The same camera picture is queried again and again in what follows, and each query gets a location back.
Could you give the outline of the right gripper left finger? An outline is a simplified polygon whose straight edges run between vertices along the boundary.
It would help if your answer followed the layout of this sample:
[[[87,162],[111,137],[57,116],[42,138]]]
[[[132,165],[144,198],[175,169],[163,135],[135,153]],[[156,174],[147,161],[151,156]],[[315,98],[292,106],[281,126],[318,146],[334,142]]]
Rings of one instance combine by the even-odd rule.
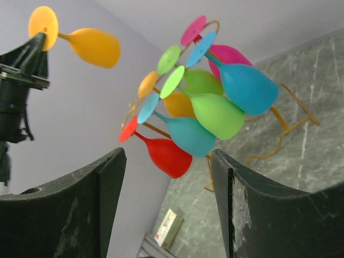
[[[119,147],[20,194],[1,196],[1,257],[106,257],[126,168]]]

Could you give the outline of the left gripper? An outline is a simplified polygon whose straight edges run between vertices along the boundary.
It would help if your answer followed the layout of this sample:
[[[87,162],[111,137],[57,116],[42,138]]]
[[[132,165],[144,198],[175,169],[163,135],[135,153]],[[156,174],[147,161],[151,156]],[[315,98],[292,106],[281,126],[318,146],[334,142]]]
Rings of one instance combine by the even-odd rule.
[[[48,55],[43,51],[44,32],[37,33],[29,41],[1,55],[1,78],[25,83],[29,88],[48,89]]]

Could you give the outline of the red wine glass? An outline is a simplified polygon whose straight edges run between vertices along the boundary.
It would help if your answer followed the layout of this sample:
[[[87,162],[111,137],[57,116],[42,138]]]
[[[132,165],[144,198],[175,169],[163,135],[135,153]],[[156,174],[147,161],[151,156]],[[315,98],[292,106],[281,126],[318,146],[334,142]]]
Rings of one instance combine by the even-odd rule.
[[[170,139],[151,139],[143,136],[137,132],[138,126],[138,117],[134,116],[121,130],[118,141],[124,142],[132,135],[136,135],[146,144],[152,162],[161,171],[174,179],[183,176],[191,166],[192,156]]]

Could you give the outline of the light blue wine glass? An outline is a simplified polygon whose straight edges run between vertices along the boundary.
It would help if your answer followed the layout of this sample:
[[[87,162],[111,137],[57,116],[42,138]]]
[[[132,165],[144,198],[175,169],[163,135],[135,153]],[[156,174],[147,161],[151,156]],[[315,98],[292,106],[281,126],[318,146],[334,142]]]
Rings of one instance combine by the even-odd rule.
[[[169,118],[155,111],[160,96],[152,93],[141,108],[137,121],[145,123],[152,115],[166,123],[174,143],[194,157],[205,157],[216,143],[216,136],[206,130],[197,119],[191,117]]]

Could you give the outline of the orange wine glass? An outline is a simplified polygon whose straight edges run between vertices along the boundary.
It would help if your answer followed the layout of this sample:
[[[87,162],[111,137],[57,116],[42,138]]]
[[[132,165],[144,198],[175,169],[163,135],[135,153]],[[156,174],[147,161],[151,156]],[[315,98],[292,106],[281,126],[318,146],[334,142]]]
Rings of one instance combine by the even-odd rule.
[[[159,82],[159,76],[157,71],[148,73],[141,81],[138,88],[138,97],[140,100],[147,97],[151,92],[160,93],[160,90],[155,86]],[[191,100],[186,94],[175,91],[171,93],[167,98],[163,99],[164,106],[168,114],[175,117],[191,117],[195,118],[194,110],[192,108]]]
[[[36,8],[28,22],[28,34],[32,38],[38,33],[46,35],[43,51],[50,50],[58,38],[69,42],[72,50],[85,62],[110,69],[120,58],[121,46],[117,37],[97,28],[81,28],[71,34],[59,32],[56,13],[48,6]]]

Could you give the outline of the magenta wine glass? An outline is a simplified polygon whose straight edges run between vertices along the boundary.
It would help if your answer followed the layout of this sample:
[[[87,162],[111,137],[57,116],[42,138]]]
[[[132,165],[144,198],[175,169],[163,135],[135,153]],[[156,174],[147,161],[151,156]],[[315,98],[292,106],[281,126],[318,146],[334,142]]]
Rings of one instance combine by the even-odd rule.
[[[218,20],[207,22],[205,15],[201,15],[196,18],[184,31],[180,40],[181,45],[189,46],[192,42],[196,45],[203,38],[200,35],[201,31],[211,24],[216,24],[216,33],[218,33],[220,29],[220,22]],[[213,44],[210,47],[210,51],[215,54],[215,56],[217,56],[221,62],[225,64],[240,63],[253,66],[253,64],[239,50],[234,47],[228,45]],[[210,74],[208,71],[205,71],[206,78],[211,78],[220,82],[219,69],[212,61],[208,61],[208,64],[210,66],[212,74]]]

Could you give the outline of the dark blue wine glass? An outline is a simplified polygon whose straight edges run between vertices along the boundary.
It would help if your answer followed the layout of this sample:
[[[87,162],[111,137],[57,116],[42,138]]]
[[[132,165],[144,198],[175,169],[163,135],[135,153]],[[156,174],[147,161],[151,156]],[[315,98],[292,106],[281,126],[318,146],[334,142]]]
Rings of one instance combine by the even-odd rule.
[[[192,67],[207,57],[219,69],[224,91],[237,107],[250,116],[265,113],[276,102],[279,86],[255,67],[241,63],[225,64],[216,59],[210,53],[216,36],[216,32],[211,31],[200,39],[187,59],[187,66]]]

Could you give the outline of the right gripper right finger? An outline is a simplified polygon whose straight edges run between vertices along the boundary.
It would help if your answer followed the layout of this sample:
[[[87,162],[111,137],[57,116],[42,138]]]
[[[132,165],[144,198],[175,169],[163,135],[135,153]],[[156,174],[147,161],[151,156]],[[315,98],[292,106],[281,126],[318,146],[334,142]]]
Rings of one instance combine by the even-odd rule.
[[[220,149],[211,171],[227,257],[343,257],[343,183],[297,190]]]

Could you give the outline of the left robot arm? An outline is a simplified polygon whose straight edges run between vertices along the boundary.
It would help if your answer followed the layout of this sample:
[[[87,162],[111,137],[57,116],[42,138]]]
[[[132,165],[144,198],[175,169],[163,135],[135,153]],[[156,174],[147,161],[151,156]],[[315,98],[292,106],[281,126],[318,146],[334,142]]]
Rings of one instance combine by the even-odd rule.
[[[23,45],[1,55],[1,194],[10,182],[9,143],[34,140],[27,115],[31,89],[49,87],[47,35],[37,33]]]

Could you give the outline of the green wine glass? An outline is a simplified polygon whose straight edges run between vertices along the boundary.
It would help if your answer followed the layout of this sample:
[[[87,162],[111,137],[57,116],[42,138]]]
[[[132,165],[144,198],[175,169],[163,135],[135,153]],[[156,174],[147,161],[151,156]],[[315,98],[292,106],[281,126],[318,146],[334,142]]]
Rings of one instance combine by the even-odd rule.
[[[164,75],[172,68],[175,70],[165,80],[160,91],[160,98],[167,98],[179,86],[181,81],[184,81],[186,89],[191,93],[223,95],[224,90],[220,80],[209,71],[198,68],[186,68],[183,65],[177,64],[180,56],[187,49],[187,47],[181,49],[179,45],[172,45],[161,55],[157,64],[158,74]]]
[[[223,95],[195,94],[186,89],[184,81],[177,87],[191,100],[197,120],[220,140],[234,137],[245,123],[245,113]]]

